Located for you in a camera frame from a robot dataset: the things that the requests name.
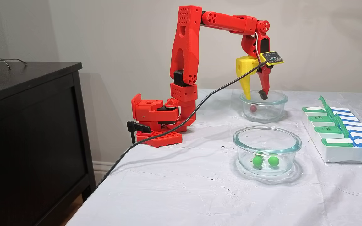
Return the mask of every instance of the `white tablecloth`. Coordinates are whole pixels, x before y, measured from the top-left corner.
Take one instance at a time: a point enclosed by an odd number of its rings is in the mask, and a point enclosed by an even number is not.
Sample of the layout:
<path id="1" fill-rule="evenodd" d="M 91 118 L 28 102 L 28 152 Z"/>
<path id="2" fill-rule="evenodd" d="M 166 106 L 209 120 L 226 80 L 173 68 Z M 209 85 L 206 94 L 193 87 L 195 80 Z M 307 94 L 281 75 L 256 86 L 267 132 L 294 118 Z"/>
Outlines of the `white tablecloth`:
<path id="1" fill-rule="evenodd" d="M 303 147 L 284 177 L 263 178 L 237 163 L 233 133 L 259 124 L 243 117 L 241 92 L 208 99 L 183 143 L 132 149 L 67 225 L 362 225 L 362 164 L 324 163 L 301 121 L 320 94 L 362 120 L 362 93 L 283 91 L 285 117 L 271 125 L 298 134 Z"/>

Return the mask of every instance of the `table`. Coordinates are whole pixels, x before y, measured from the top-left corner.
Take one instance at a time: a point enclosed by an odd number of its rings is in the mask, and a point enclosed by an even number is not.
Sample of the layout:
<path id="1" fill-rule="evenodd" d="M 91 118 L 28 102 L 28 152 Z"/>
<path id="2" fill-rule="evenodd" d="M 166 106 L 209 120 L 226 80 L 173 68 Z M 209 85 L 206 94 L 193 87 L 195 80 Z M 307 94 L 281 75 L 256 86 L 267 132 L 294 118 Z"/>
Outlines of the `table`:
<path id="1" fill-rule="evenodd" d="M 259 124 L 243 117 L 241 92 L 208 99 L 183 143 L 132 149 L 67 225 L 362 225 L 362 164 L 323 162 L 301 121 L 320 94 L 362 121 L 362 93 L 283 91 L 285 116 L 270 125 L 298 134 L 303 147 L 284 179 L 264 179 L 237 163 L 233 133 Z"/>
<path id="2" fill-rule="evenodd" d="M 0 226 L 51 226 L 95 190 L 81 63 L 0 62 Z"/>

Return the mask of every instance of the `red robot arm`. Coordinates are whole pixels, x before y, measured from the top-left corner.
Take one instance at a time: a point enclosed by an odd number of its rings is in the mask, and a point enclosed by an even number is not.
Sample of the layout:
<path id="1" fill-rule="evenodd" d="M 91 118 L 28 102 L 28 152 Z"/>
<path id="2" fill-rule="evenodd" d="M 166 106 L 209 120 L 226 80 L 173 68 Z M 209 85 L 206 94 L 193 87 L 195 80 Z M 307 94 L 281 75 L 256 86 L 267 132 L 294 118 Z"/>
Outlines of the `red robot arm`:
<path id="1" fill-rule="evenodd" d="M 170 84 L 172 98 L 163 105 L 160 100 L 142 100 L 140 94 L 136 95 L 132 99 L 132 112 L 134 119 L 139 123 L 150 126 L 152 130 L 157 132 L 166 131 L 184 122 L 194 111 L 195 100 L 197 99 L 197 85 L 195 83 L 199 63 L 199 31 L 201 26 L 242 35 L 241 46 L 252 57 L 257 57 L 257 54 L 270 50 L 270 39 L 266 35 L 270 24 L 267 20 L 257 20 L 255 17 L 249 16 L 229 16 L 212 11 L 205 12 L 199 6 L 180 6 L 170 66 L 170 77 L 174 80 Z M 257 33 L 258 41 L 252 37 L 255 33 Z M 259 47 L 258 53 L 256 53 L 255 46 Z M 270 68 L 267 66 L 258 70 L 264 96 L 269 91 L 269 73 Z M 182 136 L 177 132 L 186 131 L 187 126 L 194 121 L 195 116 L 178 131 L 146 143 L 153 146 L 181 143 Z M 138 135 L 137 133 L 137 140 L 149 136 L 152 135 L 145 133 Z"/>

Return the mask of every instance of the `baseboard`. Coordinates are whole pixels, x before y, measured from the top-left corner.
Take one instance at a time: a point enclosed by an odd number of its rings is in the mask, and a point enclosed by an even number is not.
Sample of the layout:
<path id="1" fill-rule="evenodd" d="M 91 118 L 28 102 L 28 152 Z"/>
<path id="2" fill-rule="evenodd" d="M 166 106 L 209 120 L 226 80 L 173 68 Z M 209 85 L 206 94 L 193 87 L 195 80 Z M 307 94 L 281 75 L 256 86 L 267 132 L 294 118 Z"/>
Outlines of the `baseboard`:
<path id="1" fill-rule="evenodd" d="M 93 161 L 95 180 L 98 183 L 114 163 Z"/>

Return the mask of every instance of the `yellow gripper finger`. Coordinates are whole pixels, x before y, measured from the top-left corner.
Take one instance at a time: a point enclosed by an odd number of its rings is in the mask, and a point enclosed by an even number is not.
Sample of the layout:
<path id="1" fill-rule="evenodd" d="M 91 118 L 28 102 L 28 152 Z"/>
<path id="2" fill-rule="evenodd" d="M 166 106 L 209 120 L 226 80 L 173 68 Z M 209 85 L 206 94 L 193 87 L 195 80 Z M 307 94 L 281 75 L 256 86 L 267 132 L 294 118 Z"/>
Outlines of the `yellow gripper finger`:
<path id="1" fill-rule="evenodd" d="M 244 56 L 237 58 L 236 60 L 236 72 L 237 77 L 243 76 L 245 73 L 252 70 L 254 67 L 258 66 L 259 62 L 256 57 Z M 249 75 L 245 76 L 240 80 L 241 86 L 243 87 L 245 97 L 247 100 L 251 99 L 250 96 L 250 75 L 255 74 L 257 70 L 254 70 Z"/>

